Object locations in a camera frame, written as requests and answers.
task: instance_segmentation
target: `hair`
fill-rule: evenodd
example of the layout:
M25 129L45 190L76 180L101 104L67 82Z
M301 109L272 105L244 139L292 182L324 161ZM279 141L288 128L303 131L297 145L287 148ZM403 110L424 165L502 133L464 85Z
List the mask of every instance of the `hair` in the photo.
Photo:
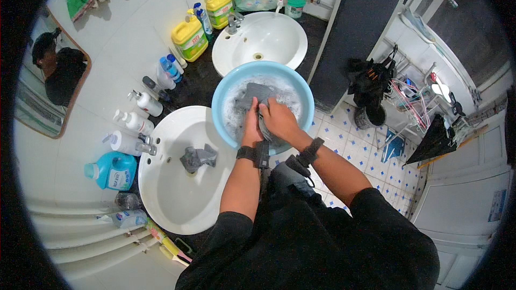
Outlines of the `hair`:
M43 33L42 35L39 35L39 37L35 40L32 56L33 64L38 68L41 68L41 66L38 64L38 60L41 60L45 57L45 53L48 51L49 48L51 48L55 38L55 32Z

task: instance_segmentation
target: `blue laundry detergent bottle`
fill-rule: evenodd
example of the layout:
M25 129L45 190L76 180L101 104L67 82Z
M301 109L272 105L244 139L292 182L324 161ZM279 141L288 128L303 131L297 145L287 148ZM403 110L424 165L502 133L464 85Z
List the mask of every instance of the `blue laundry detergent bottle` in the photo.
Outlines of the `blue laundry detergent bottle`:
M129 190L136 174L136 159L130 154L112 151L96 163L84 165L84 176L95 179L102 189Z

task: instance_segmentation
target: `black wristband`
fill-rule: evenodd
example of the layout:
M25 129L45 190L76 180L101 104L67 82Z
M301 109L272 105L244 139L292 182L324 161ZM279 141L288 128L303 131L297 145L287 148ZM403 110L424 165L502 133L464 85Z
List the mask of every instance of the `black wristband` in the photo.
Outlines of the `black wristband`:
M249 159L253 162L255 168L269 168L269 142L262 140L255 144L254 148L249 146L241 146L236 153L236 158Z
M324 143L324 140L317 137L312 143L306 147L302 152L299 153L298 159L303 167L308 168L309 164L312 164L317 159L317 151Z

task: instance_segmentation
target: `countertop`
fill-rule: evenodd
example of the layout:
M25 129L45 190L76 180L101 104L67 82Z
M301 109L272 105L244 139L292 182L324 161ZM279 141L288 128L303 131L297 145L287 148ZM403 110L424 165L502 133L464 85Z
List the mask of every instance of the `countertop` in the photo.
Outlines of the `countertop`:
M303 27L308 40L306 56L296 71L303 76L303 78L308 79L328 22L308 14L301 15L296 21ZM206 51L204 51L196 61L188 63L183 74L183 79L177 84L176 88L167 90L172 101L171 103L166 103L160 100L165 107L163 113L158 117L149 116L149 120L151 120L154 125L157 125L170 112L181 107L211 107L213 93L222 80L222 77L217 73L212 63L213 44L221 31L222 30L214 29L213 40ZM137 184L137 181L133 183L131 191L138 193ZM174 241L176 237L181 237L194 250L197 250L206 240L210 231L211 228L194 235L178 235L168 231L166 231L166 233L171 237L171 240Z

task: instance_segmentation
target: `white sink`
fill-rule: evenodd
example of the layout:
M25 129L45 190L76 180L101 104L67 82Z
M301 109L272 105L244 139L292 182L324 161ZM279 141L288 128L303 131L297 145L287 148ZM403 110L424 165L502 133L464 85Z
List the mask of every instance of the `white sink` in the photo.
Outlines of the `white sink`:
M226 27L217 37L212 61L220 76L250 61L276 61L296 69L306 55L304 29L289 16L273 12L245 16L235 35Z
M151 137L157 154L144 153L138 167L140 195L150 217L176 234L209 229L219 215L220 198L236 157L215 130L211 109L178 109L158 123ZM218 152L215 168L203 165L191 175L179 158L186 147L203 148L204 144Z

